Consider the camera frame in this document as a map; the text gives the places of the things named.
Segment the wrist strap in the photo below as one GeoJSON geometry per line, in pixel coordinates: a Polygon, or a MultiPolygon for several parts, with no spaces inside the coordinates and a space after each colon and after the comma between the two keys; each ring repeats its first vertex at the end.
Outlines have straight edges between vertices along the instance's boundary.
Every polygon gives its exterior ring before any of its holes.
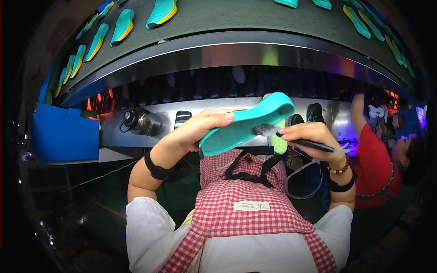
{"type": "Polygon", "coordinates": [[[152,173],[152,177],[158,180],[164,180],[164,178],[169,177],[174,172],[174,167],[170,169],[164,169],[162,167],[156,166],[150,159],[150,151],[144,155],[144,162],[147,168],[152,173]]]}
{"type": "Polygon", "coordinates": [[[333,192],[345,192],[352,188],[352,186],[355,184],[355,178],[357,177],[357,174],[352,170],[352,178],[350,179],[349,183],[343,186],[337,185],[334,181],[331,180],[330,175],[328,174],[328,177],[326,178],[327,187],[333,192]]]}

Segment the fingernail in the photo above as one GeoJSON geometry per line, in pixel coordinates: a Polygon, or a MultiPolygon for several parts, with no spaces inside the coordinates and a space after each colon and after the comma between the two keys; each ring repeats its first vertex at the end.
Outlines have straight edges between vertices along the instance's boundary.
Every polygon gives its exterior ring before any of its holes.
{"type": "Polygon", "coordinates": [[[225,118],[226,118],[227,120],[234,119],[234,114],[233,114],[233,113],[226,113],[226,114],[225,114],[225,118]]]}

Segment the paintbrush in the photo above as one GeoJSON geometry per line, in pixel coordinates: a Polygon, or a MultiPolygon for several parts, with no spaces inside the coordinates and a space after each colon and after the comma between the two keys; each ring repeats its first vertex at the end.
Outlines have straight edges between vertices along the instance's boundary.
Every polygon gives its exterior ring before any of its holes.
{"type": "MultiPolygon", "coordinates": [[[[266,137],[271,135],[277,135],[278,137],[281,137],[282,135],[278,132],[279,129],[280,129],[279,126],[275,126],[271,124],[262,124],[260,126],[254,127],[252,129],[252,134],[262,135],[266,137]]],[[[314,142],[311,140],[306,140],[306,139],[296,139],[293,140],[292,142],[303,146],[312,147],[324,152],[338,152],[343,154],[350,152],[350,149],[334,149],[333,147],[326,146],[325,144],[314,142]]]]}

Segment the black elbow strap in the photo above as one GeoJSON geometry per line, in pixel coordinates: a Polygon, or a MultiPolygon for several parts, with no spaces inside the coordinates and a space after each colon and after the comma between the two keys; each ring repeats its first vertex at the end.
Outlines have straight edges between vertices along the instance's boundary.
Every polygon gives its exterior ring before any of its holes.
{"type": "Polygon", "coordinates": [[[345,192],[352,188],[352,186],[355,184],[355,178],[357,177],[357,174],[352,170],[352,178],[350,179],[349,183],[343,186],[337,185],[334,181],[331,180],[331,176],[328,174],[326,178],[327,187],[333,192],[345,192]]]}
{"type": "Polygon", "coordinates": [[[158,180],[164,180],[164,178],[169,177],[174,172],[174,167],[170,169],[164,169],[162,167],[156,166],[150,159],[150,151],[144,155],[144,162],[147,168],[152,173],[152,177],[158,180]]]}
{"type": "Polygon", "coordinates": [[[187,160],[182,159],[176,163],[175,166],[170,169],[164,169],[163,167],[156,166],[150,159],[150,151],[144,155],[144,162],[147,168],[152,174],[152,177],[158,180],[166,180],[165,182],[175,182],[186,176],[188,176],[193,168],[187,160]]]}

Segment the apron label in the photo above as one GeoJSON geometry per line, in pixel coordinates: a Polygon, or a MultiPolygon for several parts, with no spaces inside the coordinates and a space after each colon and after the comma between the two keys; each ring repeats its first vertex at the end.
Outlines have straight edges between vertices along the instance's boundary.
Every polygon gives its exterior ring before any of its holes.
{"type": "Polygon", "coordinates": [[[269,202],[240,201],[234,204],[234,211],[269,211],[269,202]]]}

